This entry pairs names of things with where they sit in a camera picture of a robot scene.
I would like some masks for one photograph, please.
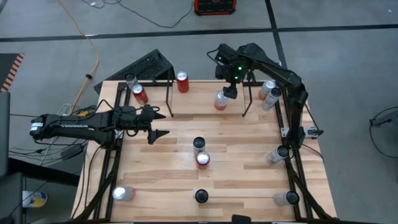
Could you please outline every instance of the wooden table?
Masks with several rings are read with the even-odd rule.
[[[105,81],[99,99],[113,105],[117,85],[117,81]],[[130,202],[114,202],[111,221],[231,221],[232,214],[247,215],[253,221],[294,220],[292,207],[278,207],[273,201],[273,196],[289,190],[289,185],[284,162],[273,166],[266,163],[266,155],[281,141],[276,112],[261,108],[262,101],[257,96],[259,88],[252,88],[253,103],[245,118],[241,115],[171,118],[165,104],[166,87],[146,87],[149,103],[159,106],[160,113],[167,116],[154,121],[153,128],[170,130],[170,134],[158,139],[154,145],[147,144],[146,133],[139,133],[134,138],[125,137],[117,185],[134,187],[137,194]],[[246,104],[248,96],[248,88],[245,87]],[[134,97],[130,105],[139,106]],[[282,100],[281,109],[285,114]],[[106,110],[109,108],[101,105],[99,111]],[[312,125],[311,117],[304,111],[303,126]],[[197,136],[206,139],[206,151],[211,157],[207,170],[198,170],[195,166],[192,142]],[[319,151],[317,140],[306,139],[305,144]],[[97,143],[89,143],[86,161],[91,159],[97,147]],[[326,212],[335,216],[322,160],[305,147],[300,152],[309,191]],[[101,150],[91,168],[88,200],[98,189],[103,159],[104,150]],[[88,162],[85,170],[82,202],[87,186]],[[80,180],[73,210],[81,188]],[[208,191],[207,203],[195,201],[194,193],[198,189]],[[105,192],[100,217],[104,217],[107,198],[108,192]],[[300,210],[305,217],[302,204],[303,200],[300,200]],[[83,203],[76,215],[82,210]]]

